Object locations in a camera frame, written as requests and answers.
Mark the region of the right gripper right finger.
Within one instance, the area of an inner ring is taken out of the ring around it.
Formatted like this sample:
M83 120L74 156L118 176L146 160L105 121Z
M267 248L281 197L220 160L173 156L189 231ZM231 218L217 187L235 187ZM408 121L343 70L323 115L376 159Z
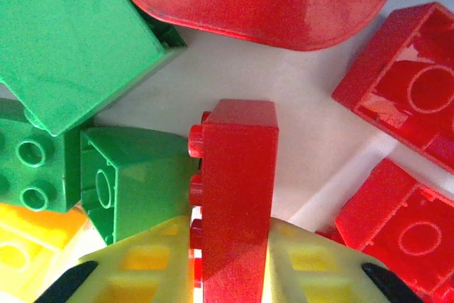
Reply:
M268 302L420 302L378 259L272 219L267 250Z

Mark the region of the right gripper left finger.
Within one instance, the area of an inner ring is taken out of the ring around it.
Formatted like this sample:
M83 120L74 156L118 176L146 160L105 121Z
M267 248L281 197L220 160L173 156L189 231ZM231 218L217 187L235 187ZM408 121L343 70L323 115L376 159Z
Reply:
M87 254L38 302L192 302L189 216L176 216Z

